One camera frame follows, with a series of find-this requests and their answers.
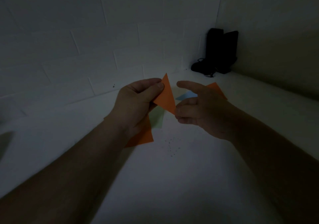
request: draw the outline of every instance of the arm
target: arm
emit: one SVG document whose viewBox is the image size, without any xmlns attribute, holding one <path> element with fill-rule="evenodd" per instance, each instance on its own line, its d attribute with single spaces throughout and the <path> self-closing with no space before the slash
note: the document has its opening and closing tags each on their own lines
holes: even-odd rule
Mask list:
<svg viewBox="0 0 319 224">
<path fill-rule="evenodd" d="M 177 105 L 182 124 L 198 125 L 230 141 L 287 223 L 319 223 L 319 162 L 280 134 L 203 85 L 179 81 L 197 93 Z"/>
<path fill-rule="evenodd" d="M 127 141 L 144 126 L 160 79 L 122 88 L 104 121 L 46 168 L 0 199 L 0 223 L 79 223 L 108 182 Z"/>
</svg>

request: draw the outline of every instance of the left hand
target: left hand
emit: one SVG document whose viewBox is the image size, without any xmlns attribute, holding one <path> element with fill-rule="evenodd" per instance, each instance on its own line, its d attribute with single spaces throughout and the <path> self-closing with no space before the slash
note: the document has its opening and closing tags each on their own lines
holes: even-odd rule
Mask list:
<svg viewBox="0 0 319 224">
<path fill-rule="evenodd" d="M 161 79 L 135 81 L 124 86 L 118 93 L 115 105 L 108 115 L 127 136 L 133 137 L 146 124 L 147 114 L 156 107 L 151 101 L 164 89 Z"/>
</svg>

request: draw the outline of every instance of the forearm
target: forearm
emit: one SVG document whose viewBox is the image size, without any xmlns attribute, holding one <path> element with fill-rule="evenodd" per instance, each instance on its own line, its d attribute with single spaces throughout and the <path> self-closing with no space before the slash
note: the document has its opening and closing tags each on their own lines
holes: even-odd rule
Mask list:
<svg viewBox="0 0 319 224">
<path fill-rule="evenodd" d="M 0 223 L 75 223 L 85 218 L 127 143 L 106 118 L 61 157 L 0 200 Z"/>
<path fill-rule="evenodd" d="M 250 117 L 232 142 L 286 222 L 319 222 L 316 159 Z"/>
</svg>

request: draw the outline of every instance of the light green paper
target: light green paper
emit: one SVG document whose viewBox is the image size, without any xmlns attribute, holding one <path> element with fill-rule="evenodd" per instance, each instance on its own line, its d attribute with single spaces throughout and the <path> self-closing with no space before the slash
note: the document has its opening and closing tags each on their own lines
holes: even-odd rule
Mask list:
<svg viewBox="0 0 319 224">
<path fill-rule="evenodd" d="M 157 106 L 148 114 L 152 128 L 162 128 L 164 111 L 163 108 Z"/>
</svg>

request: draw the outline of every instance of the orange paper triangle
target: orange paper triangle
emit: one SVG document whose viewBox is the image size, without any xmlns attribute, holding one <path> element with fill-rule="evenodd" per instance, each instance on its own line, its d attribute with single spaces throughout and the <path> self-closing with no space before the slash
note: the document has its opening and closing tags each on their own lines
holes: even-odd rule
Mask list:
<svg viewBox="0 0 319 224">
<path fill-rule="evenodd" d="M 160 107 L 162 107 L 163 109 L 169 111 L 170 113 L 175 115 L 175 100 L 173 97 L 173 92 L 171 89 L 171 85 L 168 81 L 168 76 L 167 74 L 164 75 L 162 81 L 164 84 L 164 90 L 162 91 L 161 94 L 159 94 L 154 100 L 153 102 L 156 105 L 159 105 Z"/>
<path fill-rule="evenodd" d="M 126 144 L 125 147 L 134 147 L 136 145 L 154 142 L 153 135 L 152 135 L 152 127 L 149 116 L 147 116 L 147 123 L 146 126 L 132 137 Z"/>
<path fill-rule="evenodd" d="M 219 86 L 217 85 L 216 82 L 207 85 L 207 87 L 210 88 L 210 89 L 214 89 L 217 94 L 221 95 L 224 99 L 227 100 L 226 96 L 225 96 L 224 93 L 221 91 L 221 89 L 219 88 Z"/>
</svg>

